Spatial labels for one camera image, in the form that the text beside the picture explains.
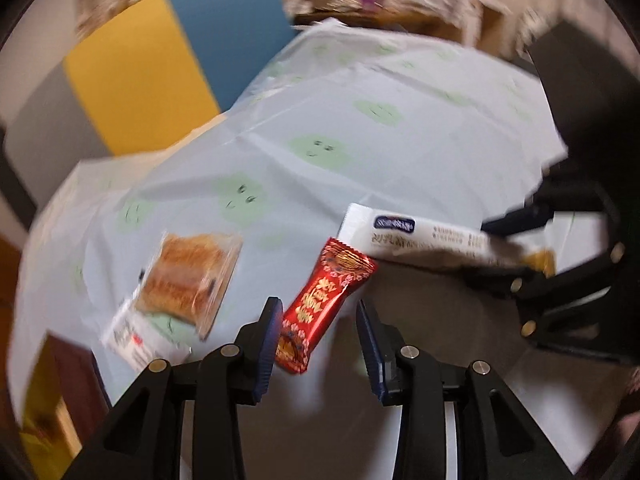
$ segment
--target blue panel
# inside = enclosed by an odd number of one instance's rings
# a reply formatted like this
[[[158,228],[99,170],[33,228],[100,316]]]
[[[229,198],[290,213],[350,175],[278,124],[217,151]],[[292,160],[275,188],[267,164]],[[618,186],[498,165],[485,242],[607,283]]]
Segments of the blue panel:
[[[220,110],[294,37],[280,0],[170,0]]]

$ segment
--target candy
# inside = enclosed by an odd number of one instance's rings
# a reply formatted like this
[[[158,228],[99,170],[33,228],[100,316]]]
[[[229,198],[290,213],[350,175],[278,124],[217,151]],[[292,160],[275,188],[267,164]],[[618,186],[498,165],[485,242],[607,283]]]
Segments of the candy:
[[[329,238],[311,277],[284,314],[276,362],[288,372],[304,373],[309,355],[344,300],[362,286],[376,268],[368,256]]]

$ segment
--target gray panel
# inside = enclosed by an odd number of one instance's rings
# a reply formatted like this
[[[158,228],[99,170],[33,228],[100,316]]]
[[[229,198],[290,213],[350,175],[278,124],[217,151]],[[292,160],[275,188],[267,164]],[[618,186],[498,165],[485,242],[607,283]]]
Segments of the gray panel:
[[[40,209],[80,159],[111,155],[76,100],[62,64],[8,128],[4,152]]]

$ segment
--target white tablecloth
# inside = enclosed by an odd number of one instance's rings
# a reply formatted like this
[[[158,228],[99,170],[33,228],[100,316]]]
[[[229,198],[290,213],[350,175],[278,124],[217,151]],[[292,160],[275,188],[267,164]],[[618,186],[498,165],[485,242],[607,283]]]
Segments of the white tablecloth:
[[[172,153],[82,163],[38,220],[8,368],[18,415],[46,330],[94,351],[113,402],[129,386],[133,371],[98,338],[165,231],[244,238],[209,338],[172,327],[198,359],[268,296],[293,300],[350,202],[477,228],[521,203],[564,148],[535,78],[455,44],[330,21],[285,48],[223,123]],[[600,243],[587,218],[556,218],[533,237],[561,268]],[[367,294],[408,343],[452,364],[490,362],[572,470],[609,423],[627,370],[529,348],[512,303],[390,265]],[[369,390],[353,301],[308,373],[275,367],[268,394],[239,418],[249,478],[391,478],[399,409]]]

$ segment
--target yellow panel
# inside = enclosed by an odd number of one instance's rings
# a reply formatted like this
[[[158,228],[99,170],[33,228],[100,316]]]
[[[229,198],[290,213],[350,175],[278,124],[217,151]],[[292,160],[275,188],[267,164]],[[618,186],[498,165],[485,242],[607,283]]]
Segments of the yellow panel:
[[[167,148],[220,113],[168,0],[142,0],[66,56],[76,97],[115,154]]]

